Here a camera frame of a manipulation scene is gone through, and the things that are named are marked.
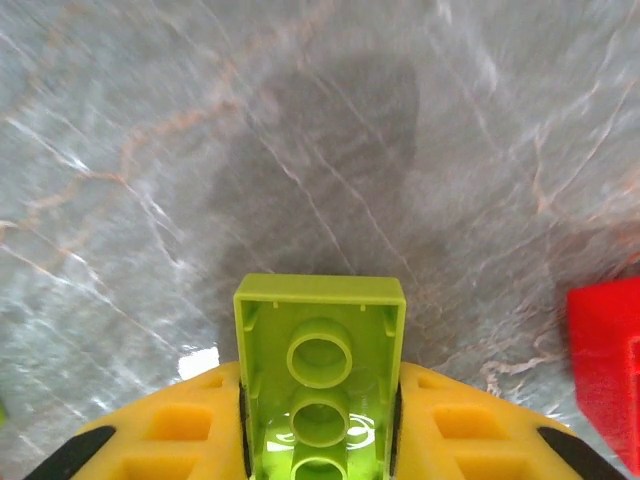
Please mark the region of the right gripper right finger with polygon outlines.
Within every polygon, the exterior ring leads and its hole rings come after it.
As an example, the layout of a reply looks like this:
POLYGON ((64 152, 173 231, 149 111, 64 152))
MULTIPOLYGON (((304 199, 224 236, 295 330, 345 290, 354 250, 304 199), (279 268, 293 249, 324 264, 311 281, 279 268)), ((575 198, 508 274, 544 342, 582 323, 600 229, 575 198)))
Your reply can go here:
POLYGON ((394 480, 627 480, 567 426, 403 363, 394 480))

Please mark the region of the large red lego brick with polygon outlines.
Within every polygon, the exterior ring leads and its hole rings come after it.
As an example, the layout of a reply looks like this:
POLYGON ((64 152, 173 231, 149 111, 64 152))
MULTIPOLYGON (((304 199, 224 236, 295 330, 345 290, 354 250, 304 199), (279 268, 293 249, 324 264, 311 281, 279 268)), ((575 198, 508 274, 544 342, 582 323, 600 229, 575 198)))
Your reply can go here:
POLYGON ((570 290, 567 319, 577 404, 640 476, 640 276, 570 290))

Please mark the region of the long green lego brick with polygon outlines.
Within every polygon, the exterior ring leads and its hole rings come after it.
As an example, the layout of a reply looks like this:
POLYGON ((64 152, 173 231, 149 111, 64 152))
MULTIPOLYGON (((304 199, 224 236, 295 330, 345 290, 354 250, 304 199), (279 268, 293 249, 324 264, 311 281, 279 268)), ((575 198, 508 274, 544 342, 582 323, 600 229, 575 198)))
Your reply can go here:
POLYGON ((390 480, 400 282, 253 273, 233 305, 249 480, 390 480))

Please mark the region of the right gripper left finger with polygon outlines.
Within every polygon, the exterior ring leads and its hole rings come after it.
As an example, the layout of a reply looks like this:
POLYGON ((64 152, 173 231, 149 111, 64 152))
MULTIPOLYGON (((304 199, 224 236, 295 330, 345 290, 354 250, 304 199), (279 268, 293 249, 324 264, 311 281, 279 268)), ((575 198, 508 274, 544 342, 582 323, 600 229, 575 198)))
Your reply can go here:
POLYGON ((248 480, 238 363, 83 426, 23 480, 248 480))

